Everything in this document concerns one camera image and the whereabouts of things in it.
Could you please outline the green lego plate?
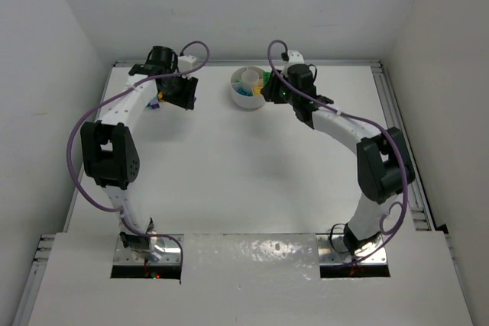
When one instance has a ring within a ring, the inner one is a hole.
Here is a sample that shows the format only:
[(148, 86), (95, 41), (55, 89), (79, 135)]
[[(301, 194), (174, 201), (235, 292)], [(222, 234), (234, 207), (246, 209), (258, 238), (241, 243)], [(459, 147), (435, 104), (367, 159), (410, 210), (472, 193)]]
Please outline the green lego plate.
[(263, 82), (267, 83), (270, 80), (271, 72), (263, 72)]

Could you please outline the white divided round container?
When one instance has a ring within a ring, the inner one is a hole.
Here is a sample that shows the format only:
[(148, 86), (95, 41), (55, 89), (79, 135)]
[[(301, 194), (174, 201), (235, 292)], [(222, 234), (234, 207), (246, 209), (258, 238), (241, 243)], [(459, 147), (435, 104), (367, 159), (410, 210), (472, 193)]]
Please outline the white divided round container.
[(256, 110), (264, 105), (265, 100), (262, 94), (243, 96), (237, 93), (238, 89), (243, 88), (253, 94), (255, 86), (264, 86), (263, 72), (257, 66), (244, 66), (233, 72), (230, 79), (230, 95), (238, 107), (245, 110)]

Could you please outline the yellow lego brick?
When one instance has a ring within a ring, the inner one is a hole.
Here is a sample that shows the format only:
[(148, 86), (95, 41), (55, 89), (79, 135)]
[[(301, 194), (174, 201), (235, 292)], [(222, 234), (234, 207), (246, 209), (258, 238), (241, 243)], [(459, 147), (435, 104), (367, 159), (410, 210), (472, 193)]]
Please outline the yellow lego brick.
[(262, 89), (263, 89), (263, 86), (255, 86), (253, 88), (253, 95), (260, 95)]

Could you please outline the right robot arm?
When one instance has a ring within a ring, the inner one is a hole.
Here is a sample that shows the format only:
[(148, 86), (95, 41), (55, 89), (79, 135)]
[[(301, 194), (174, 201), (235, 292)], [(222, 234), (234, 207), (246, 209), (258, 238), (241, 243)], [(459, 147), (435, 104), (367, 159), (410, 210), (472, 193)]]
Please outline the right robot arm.
[(261, 94), (268, 102), (291, 105), (299, 121), (355, 155), (361, 197), (342, 237), (343, 249), (354, 254), (378, 235), (392, 238), (399, 231), (415, 173), (400, 129), (385, 129), (341, 111), (330, 98), (317, 94), (314, 82), (309, 66), (298, 63), (284, 71), (273, 69)]

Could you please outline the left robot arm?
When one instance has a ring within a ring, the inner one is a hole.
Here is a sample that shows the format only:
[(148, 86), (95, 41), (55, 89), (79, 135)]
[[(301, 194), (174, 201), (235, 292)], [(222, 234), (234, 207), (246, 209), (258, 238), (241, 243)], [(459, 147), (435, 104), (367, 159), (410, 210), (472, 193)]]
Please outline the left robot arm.
[(130, 189), (141, 170), (132, 131), (143, 110), (159, 99), (185, 110), (194, 108), (198, 80), (189, 72), (197, 64), (194, 56), (152, 47), (146, 61), (130, 69), (125, 95), (97, 121), (80, 129), (85, 173), (116, 210), (123, 246), (142, 256), (154, 251), (157, 238), (152, 218)]

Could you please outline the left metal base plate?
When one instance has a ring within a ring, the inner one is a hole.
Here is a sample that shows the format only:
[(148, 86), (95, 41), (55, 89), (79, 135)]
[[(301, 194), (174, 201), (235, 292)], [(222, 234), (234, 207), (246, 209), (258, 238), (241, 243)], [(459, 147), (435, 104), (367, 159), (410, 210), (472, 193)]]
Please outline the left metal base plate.
[(157, 237), (150, 240), (148, 250), (134, 249), (125, 246), (122, 239), (117, 239), (113, 264), (115, 266), (148, 265), (170, 266), (179, 265), (181, 261), (181, 250), (174, 240)]

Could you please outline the teal lego brick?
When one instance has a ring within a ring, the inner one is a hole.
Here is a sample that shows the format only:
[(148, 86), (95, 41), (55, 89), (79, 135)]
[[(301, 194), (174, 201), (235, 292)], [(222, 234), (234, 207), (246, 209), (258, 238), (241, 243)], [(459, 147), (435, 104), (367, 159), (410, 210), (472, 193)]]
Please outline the teal lego brick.
[(238, 89), (237, 93), (239, 95), (243, 95), (243, 96), (252, 96), (253, 95), (252, 92), (248, 92), (248, 91), (244, 90), (243, 88)]

